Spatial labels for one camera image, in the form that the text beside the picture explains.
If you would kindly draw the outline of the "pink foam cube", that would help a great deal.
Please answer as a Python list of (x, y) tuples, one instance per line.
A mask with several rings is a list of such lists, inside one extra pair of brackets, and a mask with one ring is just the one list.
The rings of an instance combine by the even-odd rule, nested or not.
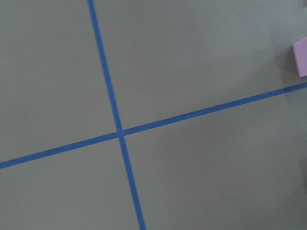
[(307, 38), (292, 45), (299, 77), (307, 76)]

